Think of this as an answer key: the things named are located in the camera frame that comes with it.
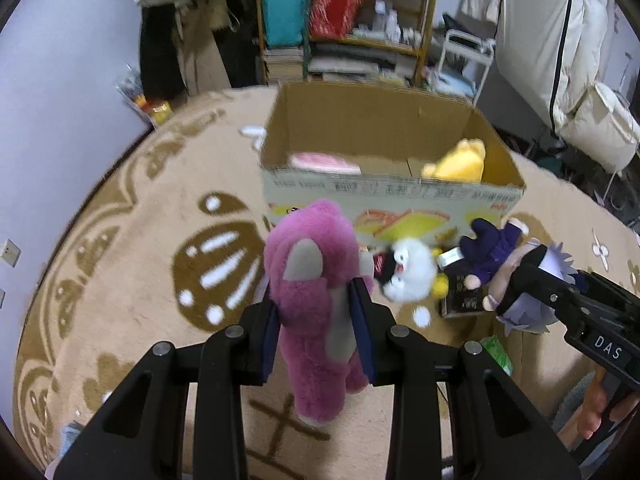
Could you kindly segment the person's right hand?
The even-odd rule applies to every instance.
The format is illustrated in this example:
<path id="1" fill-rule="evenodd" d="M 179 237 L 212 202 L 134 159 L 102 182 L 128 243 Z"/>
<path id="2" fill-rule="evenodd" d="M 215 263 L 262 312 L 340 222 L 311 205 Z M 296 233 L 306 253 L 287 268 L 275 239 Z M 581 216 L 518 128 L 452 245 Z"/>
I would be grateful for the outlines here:
<path id="1" fill-rule="evenodd" d="M 608 395 L 603 388 L 605 375 L 606 370 L 597 366 L 596 374 L 587 388 L 582 406 L 559 431 L 558 436 L 567 448 L 571 448 L 578 441 L 578 438 L 589 440 L 599 429 L 602 420 L 621 422 L 638 405 L 638 393 L 630 394 L 626 399 L 617 403 L 608 416 L 604 417 L 603 413 L 608 406 Z"/>

